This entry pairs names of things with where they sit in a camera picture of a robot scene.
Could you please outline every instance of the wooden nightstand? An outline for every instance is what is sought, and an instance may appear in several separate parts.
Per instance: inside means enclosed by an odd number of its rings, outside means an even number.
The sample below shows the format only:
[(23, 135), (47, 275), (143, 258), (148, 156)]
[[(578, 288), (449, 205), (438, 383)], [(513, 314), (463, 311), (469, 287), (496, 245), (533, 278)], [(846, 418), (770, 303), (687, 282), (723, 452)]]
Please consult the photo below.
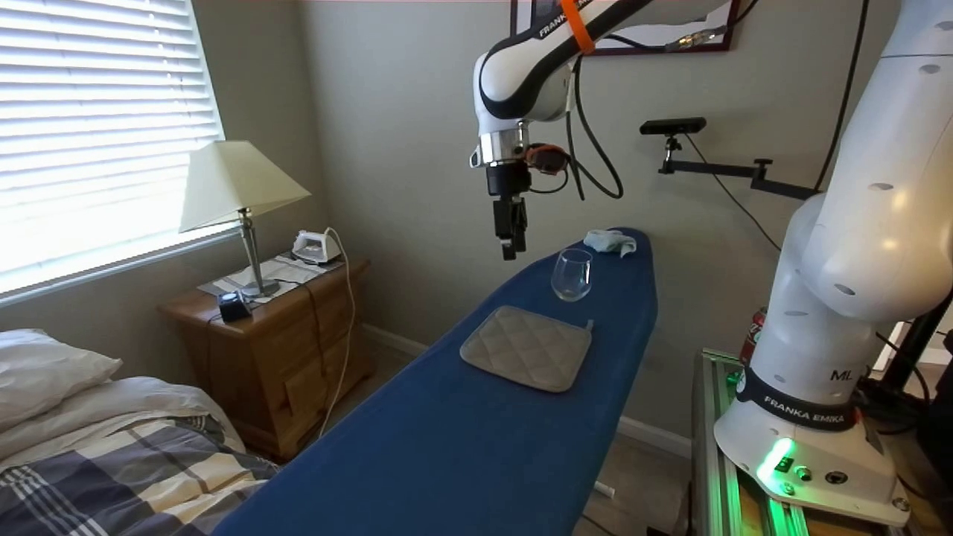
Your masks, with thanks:
[(164, 303), (198, 386), (254, 452), (276, 461), (297, 456), (318, 431), (346, 361), (340, 398), (371, 375), (371, 361), (355, 342), (356, 325), (347, 325), (355, 315), (346, 287), (352, 279), (355, 288), (367, 264), (352, 261), (347, 278), (346, 267), (321, 275), (231, 325), (221, 318), (216, 299), (198, 288)]

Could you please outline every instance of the ironing board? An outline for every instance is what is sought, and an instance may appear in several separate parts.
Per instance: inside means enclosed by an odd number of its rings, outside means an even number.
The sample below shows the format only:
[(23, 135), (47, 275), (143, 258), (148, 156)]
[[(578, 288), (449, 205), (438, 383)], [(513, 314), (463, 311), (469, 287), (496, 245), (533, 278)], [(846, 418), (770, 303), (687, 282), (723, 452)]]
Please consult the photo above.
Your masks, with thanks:
[[(563, 303), (554, 255), (528, 264), (347, 421), (309, 443), (216, 534), (560, 536), (572, 534), (656, 325), (653, 247), (595, 255), (592, 293)], [(565, 392), (459, 357), (501, 306), (592, 322)]]

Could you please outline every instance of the green light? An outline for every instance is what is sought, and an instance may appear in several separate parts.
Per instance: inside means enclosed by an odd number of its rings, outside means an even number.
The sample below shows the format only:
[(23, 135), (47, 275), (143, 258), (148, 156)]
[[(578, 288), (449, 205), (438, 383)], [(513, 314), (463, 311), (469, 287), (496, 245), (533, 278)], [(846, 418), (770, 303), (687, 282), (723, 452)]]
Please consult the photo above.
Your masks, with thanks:
[(779, 458), (788, 458), (793, 452), (796, 452), (796, 442), (793, 439), (775, 442), (769, 456), (757, 464), (757, 477), (763, 482), (775, 482), (775, 468), (779, 464)]
[(736, 392), (739, 382), (743, 378), (740, 369), (727, 373), (723, 383)]

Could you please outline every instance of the window blinds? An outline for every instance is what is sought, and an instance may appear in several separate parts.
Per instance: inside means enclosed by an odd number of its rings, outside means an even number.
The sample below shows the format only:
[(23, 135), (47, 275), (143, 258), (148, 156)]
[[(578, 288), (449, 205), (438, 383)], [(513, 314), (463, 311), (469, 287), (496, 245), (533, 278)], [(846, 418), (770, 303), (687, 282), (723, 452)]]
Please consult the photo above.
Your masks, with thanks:
[(221, 138), (190, 0), (3, 0), (0, 293), (172, 242)]

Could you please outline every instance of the glass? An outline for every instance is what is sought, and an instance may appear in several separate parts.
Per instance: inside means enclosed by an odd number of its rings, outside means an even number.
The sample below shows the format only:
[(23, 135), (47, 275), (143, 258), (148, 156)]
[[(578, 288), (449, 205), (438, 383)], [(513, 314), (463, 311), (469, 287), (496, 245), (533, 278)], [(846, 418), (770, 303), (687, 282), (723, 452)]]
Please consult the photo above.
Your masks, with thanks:
[(592, 293), (592, 249), (580, 245), (560, 249), (551, 287), (560, 300), (587, 299)]

